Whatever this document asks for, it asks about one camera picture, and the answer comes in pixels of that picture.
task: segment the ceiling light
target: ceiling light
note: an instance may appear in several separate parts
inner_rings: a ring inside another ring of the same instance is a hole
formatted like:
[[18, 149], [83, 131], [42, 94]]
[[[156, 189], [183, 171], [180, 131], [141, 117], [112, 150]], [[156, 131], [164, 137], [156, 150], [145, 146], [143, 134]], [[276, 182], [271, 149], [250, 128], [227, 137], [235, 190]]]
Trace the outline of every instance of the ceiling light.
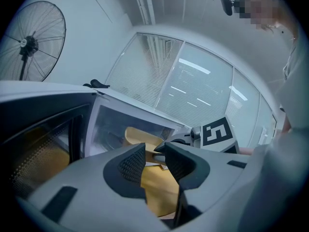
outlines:
[[240, 93], [237, 89], [235, 89], [234, 86], [230, 86], [229, 88], [233, 90], [234, 93], [237, 94], [239, 97], [241, 97], [244, 101], [248, 100], [242, 93]]
[[[187, 102], [188, 104], [190, 104], [190, 105], [193, 105], [192, 103], [189, 103], [189, 102]], [[193, 106], [195, 106], [195, 105], [193, 105]], [[197, 107], [197, 106], [196, 106]]]
[[176, 87], [173, 87], [173, 86], [170, 86], [171, 88], [173, 88], [173, 89], [175, 89], [175, 90], [178, 90], [178, 91], [180, 91], [180, 92], [182, 92], [182, 93], [184, 93], [184, 94], [186, 94], [187, 92], [184, 92], [184, 91], [182, 91], [181, 89], [178, 89], [178, 88], [176, 88]]
[[179, 59], [179, 62], [180, 62], [180, 63], [183, 63], [183, 64], [186, 64], [186, 65], [188, 65], [188, 66], [191, 66], [191, 67], [193, 67], [194, 69], [197, 69], [197, 70], [199, 70], [199, 71], [201, 71], [201, 72], [204, 72], [204, 73], [206, 73], [206, 74], [209, 74], [209, 73], [210, 73], [209, 70], [206, 70], [206, 69], [204, 69], [203, 67], [200, 67], [199, 65], [194, 64], [194, 63], [191, 63], [191, 62], [189, 62], [189, 61], [187, 61], [187, 60], [184, 60], [184, 59], [182, 59], [182, 58]]
[[200, 102], [203, 102], [203, 103], [205, 103], [206, 105], [208, 105], [208, 106], [211, 106], [209, 103], [207, 103], [207, 102], [205, 102], [205, 101], [202, 101], [201, 99], [199, 99], [199, 98], [197, 98], [197, 100], [199, 100]]

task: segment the white ceiling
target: white ceiling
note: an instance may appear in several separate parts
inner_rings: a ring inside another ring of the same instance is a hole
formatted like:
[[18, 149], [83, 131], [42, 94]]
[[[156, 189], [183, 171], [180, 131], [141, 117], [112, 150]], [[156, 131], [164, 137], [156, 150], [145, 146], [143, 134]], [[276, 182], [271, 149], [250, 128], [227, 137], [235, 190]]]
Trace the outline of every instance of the white ceiling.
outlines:
[[[152, 1], [157, 24], [190, 28], [218, 41], [254, 68], [273, 93], [283, 83], [282, 69], [292, 45], [285, 28], [273, 33], [257, 30], [238, 14], [227, 16], [220, 0], [185, 0], [182, 22], [184, 0]], [[122, 4], [132, 24], [142, 24], [136, 0], [122, 0]]]

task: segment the wall-mounted fan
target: wall-mounted fan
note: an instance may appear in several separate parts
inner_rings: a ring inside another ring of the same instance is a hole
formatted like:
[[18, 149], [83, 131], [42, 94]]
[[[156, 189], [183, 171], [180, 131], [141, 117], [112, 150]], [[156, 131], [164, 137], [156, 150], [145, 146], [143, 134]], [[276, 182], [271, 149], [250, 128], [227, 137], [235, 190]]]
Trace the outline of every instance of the wall-mounted fan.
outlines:
[[18, 11], [0, 42], [0, 80], [43, 81], [61, 54], [66, 23], [47, 1]]

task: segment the fan hub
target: fan hub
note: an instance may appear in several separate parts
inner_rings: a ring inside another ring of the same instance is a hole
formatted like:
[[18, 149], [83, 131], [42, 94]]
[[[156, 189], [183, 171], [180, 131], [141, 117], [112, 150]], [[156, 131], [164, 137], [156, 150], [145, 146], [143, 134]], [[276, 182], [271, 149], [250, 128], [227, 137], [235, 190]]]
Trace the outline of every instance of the fan hub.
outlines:
[[20, 55], [31, 57], [39, 49], [38, 41], [33, 36], [27, 36], [20, 43]]

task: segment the person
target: person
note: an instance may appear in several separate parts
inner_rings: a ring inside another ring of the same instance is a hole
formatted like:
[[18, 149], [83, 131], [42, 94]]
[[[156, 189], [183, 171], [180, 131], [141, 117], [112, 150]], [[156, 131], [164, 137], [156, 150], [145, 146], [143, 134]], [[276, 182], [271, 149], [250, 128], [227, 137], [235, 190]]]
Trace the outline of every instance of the person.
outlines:
[[[283, 0], [239, 0], [239, 11], [248, 15], [251, 24], [255, 24], [257, 29], [265, 31], [283, 26], [293, 35], [293, 46], [286, 66], [283, 68], [285, 82], [289, 79], [291, 73], [296, 69], [302, 69], [302, 73], [308, 74], [309, 61], [307, 59], [308, 42], [297, 19], [290, 11]], [[291, 124], [287, 115], [281, 133], [287, 133], [291, 129]], [[239, 148], [241, 154], [250, 155], [253, 149]]]

